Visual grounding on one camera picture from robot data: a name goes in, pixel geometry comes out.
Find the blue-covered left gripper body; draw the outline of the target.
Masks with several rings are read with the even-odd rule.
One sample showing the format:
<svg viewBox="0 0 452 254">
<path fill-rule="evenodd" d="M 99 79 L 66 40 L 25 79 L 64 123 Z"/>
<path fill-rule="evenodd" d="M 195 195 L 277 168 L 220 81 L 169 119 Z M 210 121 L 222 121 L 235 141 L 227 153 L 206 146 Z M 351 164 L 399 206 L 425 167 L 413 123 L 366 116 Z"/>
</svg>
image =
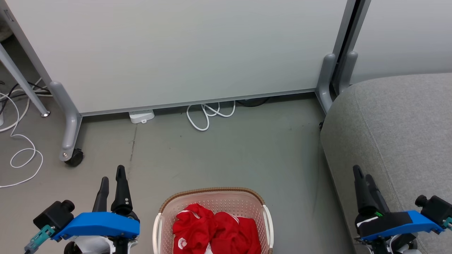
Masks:
<svg viewBox="0 0 452 254">
<path fill-rule="evenodd" d="M 131 215 L 85 212 L 55 233 L 54 241 L 68 240 L 81 254 L 130 254 L 140 235 L 140 222 Z"/>
</svg>

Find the red garment with white logo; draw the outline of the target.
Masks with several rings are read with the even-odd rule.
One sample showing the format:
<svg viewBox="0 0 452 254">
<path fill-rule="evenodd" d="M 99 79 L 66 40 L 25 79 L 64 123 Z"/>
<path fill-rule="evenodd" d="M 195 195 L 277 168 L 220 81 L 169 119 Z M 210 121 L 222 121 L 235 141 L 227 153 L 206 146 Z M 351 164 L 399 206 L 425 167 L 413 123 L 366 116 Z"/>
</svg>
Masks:
<svg viewBox="0 0 452 254">
<path fill-rule="evenodd" d="M 173 254 L 213 254 L 210 241 L 217 226 L 211 210 L 199 204 L 190 204 L 176 215 L 172 226 Z"/>
</svg>

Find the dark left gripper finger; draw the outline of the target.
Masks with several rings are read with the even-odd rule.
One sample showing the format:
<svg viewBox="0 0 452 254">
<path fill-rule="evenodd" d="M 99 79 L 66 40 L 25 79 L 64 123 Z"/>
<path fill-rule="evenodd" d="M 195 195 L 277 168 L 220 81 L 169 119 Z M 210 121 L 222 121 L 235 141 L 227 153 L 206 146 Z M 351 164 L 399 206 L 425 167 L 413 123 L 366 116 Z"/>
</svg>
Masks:
<svg viewBox="0 0 452 254">
<path fill-rule="evenodd" d="M 101 180 L 100 189 L 97 192 L 95 203 L 93 206 L 93 212 L 106 212 L 107 211 L 107 199 L 109 195 L 109 179 L 103 177 Z"/>
<path fill-rule="evenodd" d="M 111 204 L 111 211 L 119 215 L 129 215 L 132 212 L 133 205 L 129 190 L 129 182 L 126 178 L 125 167 L 117 167 L 115 180 L 117 182 L 115 199 Z"/>
</svg>

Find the blue-covered right gripper body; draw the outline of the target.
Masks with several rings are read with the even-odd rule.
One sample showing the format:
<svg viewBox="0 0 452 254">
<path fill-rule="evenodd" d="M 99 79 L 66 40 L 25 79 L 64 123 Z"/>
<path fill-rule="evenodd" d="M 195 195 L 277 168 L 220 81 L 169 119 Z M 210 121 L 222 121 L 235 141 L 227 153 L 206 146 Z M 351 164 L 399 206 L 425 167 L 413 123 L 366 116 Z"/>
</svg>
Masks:
<svg viewBox="0 0 452 254">
<path fill-rule="evenodd" d="M 356 240 L 365 243 L 395 235 L 431 231 L 439 234 L 445 230 L 444 227 L 415 210 L 393 212 L 386 215 L 378 214 L 356 225 L 359 235 Z"/>
</svg>

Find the large white partition panel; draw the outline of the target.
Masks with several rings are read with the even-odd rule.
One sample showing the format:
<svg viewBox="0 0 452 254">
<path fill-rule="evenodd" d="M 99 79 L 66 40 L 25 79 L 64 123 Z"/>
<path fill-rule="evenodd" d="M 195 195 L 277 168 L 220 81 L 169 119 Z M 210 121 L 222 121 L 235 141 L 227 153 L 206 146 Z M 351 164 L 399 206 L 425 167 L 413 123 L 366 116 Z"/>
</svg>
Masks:
<svg viewBox="0 0 452 254">
<path fill-rule="evenodd" d="M 313 91 L 350 0 L 0 0 L 81 115 Z"/>
</svg>

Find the grey metal table leg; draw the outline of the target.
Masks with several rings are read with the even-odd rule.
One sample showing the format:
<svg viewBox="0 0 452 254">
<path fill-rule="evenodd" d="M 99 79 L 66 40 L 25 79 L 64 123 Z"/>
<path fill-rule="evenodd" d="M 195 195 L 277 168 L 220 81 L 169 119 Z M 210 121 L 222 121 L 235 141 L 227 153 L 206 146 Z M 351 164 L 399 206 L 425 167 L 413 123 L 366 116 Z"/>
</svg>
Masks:
<svg viewBox="0 0 452 254">
<path fill-rule="evenodd" d="M 48 111 L 45 106 L 42 104 L 38 96 L 32 91 L 29 83 L 25 79 L 25 77 L 21 74 L 20 70 L 13 62 L 5 48 L 0 43 L 0 62 L 5 66 L 7 71 L 13 76 L 16 82 L 20 85 L 20 87 L 24 90 L 28 98 L 35 105 L 38 111 L 41 114 L 41 117 L 47 117 L 50 115 L 50 111 Z"/>
</svg>

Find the beige perforated laundry basket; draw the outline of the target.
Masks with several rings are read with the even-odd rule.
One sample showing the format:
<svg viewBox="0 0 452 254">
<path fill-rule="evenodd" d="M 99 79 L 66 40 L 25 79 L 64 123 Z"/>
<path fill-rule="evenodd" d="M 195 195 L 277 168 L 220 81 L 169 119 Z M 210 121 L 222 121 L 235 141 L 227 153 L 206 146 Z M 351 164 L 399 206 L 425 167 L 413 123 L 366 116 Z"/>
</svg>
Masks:
<svg viewBox="0 0 452 254">
<path fill-rule="evenodd" d="M 177 213 L 191 204 L 199 204 L 214 213 L 228 212 L 234 216 L 254 219 L 261 254 L 273 254 L 274 229 L 270 211 L 257 192 L 241 187 L 195 189 L 176 193 L 166 199 L 154 220 L 154 254 L 173 254 L 172 225 L 176 221 Z"/>
</svg>

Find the grey fabric sofa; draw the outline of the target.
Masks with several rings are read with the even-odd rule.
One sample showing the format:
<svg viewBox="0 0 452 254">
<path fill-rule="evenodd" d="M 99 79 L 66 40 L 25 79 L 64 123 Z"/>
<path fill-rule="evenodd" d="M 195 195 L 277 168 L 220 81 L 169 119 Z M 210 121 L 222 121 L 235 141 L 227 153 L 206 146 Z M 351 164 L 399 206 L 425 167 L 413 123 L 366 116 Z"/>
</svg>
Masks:
<svg viewBox="0 0 452 254">
<path fill-rule="evenodd" d="M 412 74 L 351 85 L 333 102 L 321 144 L 353 245 L 357 200 L 352 167 L 371 175 L 389 210 L 417 210 L 419 195 L 452 204 L 452 73 Z"/>
</svg>

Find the narrow white partition panel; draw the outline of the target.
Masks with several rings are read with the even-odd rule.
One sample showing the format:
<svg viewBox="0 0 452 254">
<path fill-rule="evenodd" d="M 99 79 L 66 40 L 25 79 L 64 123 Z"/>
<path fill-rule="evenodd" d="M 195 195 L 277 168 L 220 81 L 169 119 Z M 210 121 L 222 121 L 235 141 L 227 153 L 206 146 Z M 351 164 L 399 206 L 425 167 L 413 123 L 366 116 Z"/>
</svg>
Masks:
<svg viewBox="0 0 452 254">
<path fill-rule="evenodd" d="M 452 0 L 371 0 L 350 83 L 452 72 Z"/>
</svg>

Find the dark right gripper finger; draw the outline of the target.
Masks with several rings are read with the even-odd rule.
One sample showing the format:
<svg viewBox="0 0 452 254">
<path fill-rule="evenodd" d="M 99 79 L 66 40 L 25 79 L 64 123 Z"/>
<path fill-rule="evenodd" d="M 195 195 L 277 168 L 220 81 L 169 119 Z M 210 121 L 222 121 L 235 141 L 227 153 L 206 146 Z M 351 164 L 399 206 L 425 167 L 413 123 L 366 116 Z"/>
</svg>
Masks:
<svg viewBox="0 0 452 254">
<path fill-rule="evenodd" d="M 363 217 L 375 215 L 375 213 L 379 211 L 379 207 L 369 191 L 365 175 L 359 165 L 353 166 L 353 175 L 355 177 L 355 193 L 358 214 Z"/>
<path fill-rule="evenodd" d="M 381 213 L 389 213 L 389 207 L 386 204 L 386 201 L 383 198 L 383 195 L 381 194 L 379 188 L 377 187 L 373 177 L 371 175 L 366 175 L 366 182 L 368 184 L 369 192 L 375 201 L 375 203 L 378 205 L 378 209 Z"/>
</svg>

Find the white power adapter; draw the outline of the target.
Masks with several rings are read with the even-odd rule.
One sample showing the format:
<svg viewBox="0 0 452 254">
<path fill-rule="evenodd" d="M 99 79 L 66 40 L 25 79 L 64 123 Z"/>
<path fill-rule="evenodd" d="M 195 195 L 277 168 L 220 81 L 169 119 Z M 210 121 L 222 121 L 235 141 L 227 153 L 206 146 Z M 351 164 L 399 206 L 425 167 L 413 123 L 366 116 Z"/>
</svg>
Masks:
<svg viewBox="0 0 452 254">
<path fill-rule="evenodd" d="M 139 124 L 139 123 L 145 124 L 148 121 L 152 120 L 155 117 L 155 114 L 152 109 L 138 110 L 138 111 L 130 111 L 129 117 L 133 124 Z"/>
</svg>

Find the grey partition foot with caster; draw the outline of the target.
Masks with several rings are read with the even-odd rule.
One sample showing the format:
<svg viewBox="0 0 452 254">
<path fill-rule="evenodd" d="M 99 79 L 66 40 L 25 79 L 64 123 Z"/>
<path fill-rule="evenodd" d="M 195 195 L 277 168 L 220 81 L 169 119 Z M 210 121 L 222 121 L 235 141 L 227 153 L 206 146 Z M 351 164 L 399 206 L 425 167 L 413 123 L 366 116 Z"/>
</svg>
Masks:
<svg viewBox="0 0 452 254">
<path fill-rule="evenodd" d="M 66 127 L 63 134 L 59 158 L 66 165 L 76 167 L 84 158 L 83 151 L 80 148 L 76 148 L 77 137 L 83 117 L 78 112 L 67 91 L 64 89 L 63 84 L 52 81 L 48 87 L 66 119 Z"/>
</svg>

